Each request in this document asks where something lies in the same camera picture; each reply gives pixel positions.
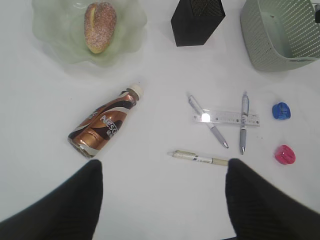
pen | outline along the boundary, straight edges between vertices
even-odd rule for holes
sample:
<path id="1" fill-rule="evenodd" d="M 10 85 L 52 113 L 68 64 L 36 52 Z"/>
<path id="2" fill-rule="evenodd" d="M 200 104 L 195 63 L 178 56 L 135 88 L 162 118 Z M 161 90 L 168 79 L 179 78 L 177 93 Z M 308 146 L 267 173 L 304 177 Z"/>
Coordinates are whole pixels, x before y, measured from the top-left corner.
<path id="1" fill-rule="evenodd" d="M 249 114 L 249 98 L 245 91 L 242 97 L 242 109 L 241 109 L 241 129 L 240 129 L 240 153 L 243 155 L 246 150 L 246 138 L 247 138 L 247 117 Z"/>
<path id="2" fill-rule="evenodd" d="M 197 100 L 195 99 L 194 96 L 190 95 L 188 98 L 189 104 L 191 105 L 191 107 L 196 111 L 197 114 L 199 114 L 200 116 L 205 115 L 206 113 L 204 112 L 204 110 L 200 107 L 199 103 L 197 102 Z M 222 134 L 219 132 L 219 130 L 217 129 L 217 127 L 211 123 L 211 122 L 207 122 L 206 125 L 208 126 L 208 128 L 210 129 L 210 131 L 213 133 L 213 135 L 215 135 L 216 139 L 218 139 L 218 141 L 225 147 L 225 148 L 229 148 L 227 141 L 225 140 L 225 138 L 222 136 Z"/>
<path id="3" fill-rule="evenodd" d="M 186 160 L 192 160 L 192 161 L 202 162 L 207 164 L 228 166 L 227 160 L 222 160 L 222 159 L 213 158 L 213 157 L 199 156 L 195 153 L 188 152 L 188 151 L 176 150 L 175 152 L 169 153 L 169 155 L 177 159 L 186 159 Z"/>

pencil sharpener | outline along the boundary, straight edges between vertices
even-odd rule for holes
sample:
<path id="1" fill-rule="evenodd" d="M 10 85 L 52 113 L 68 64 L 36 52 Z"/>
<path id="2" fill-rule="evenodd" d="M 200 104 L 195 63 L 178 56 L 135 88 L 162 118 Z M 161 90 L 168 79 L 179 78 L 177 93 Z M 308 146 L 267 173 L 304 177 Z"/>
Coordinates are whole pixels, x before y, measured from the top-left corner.
<path id="1" fill-rule="evenodd" d="M 280 102 L 274 105 L 272 107 L 272 114 L 273 114 L 273 117 L 278 120 L 286 120 L 291 118 L 290 108 L 284 102 Z"/>

white surface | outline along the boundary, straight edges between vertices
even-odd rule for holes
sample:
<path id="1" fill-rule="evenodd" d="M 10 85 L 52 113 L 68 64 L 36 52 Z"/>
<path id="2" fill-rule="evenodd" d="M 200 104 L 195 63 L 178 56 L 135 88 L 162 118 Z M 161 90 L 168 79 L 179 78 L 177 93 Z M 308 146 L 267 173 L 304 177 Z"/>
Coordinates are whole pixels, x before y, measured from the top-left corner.
<path id="1" fill-rule="evenodd" d="M 178 0 L 142 0 L 144 47 L 109 69 L 61 65 L 32 32 L 30 0 L 0 10 L 0 220 L 33 204 L 87 160 L 67 136 L 92 110 L 141 80 L 144 96 L 97 158 L 104 198 L 94 240 L 220 240 L 233 237 L 225 199 L 227 168 L 167 155 L 181 149 L 241 158 L 272 184 L 320 212 L 320 62 L 263 73 L 253 69 L 239 16 L 244 0 L 224 0 L 226 18 L 204 46 L 176 47 L 169 20 Z M 245 155 L 237 126 L 218 126 L 225 149 L 192 122 L 191 92 L 204 108 L 239 111 L 243 91 L 261 125 L 249 128 Z M 272 106 L 292 117 L 276 121 Z M 273 158 L 290 145 L 296 163 Z"/>

sugar-coated bread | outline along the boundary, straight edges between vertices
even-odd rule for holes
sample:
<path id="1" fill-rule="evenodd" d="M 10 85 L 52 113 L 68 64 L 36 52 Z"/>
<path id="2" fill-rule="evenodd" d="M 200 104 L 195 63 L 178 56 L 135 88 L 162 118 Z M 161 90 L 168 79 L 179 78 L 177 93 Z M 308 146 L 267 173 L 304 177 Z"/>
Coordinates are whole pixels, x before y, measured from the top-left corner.
<path id="1" fill-rule="evenodd" d="M 115 31 L 117 13 L 109 2 L 95 2 L 84 15 L 85 43 L 94 54 L 102 53 Z"/>

transparent ruler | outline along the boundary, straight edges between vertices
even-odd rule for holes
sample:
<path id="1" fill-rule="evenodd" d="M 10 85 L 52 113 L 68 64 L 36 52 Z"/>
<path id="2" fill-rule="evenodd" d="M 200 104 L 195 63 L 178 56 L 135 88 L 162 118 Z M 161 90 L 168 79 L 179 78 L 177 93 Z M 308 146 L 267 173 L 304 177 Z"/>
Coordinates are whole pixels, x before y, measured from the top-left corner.
<path id="1" fill-rule="evenodd" d="M 203 110 L 204 114 L 201 116 L 193 111 L 193 121 L 199 123 L 214 123 L 214 124 L 241 124 L 241 113 L 232 111 L 215 111 Z M 260 127 L 260 119 L 257 114 L 249 114 L 246 125 L 249 127 Z"/>

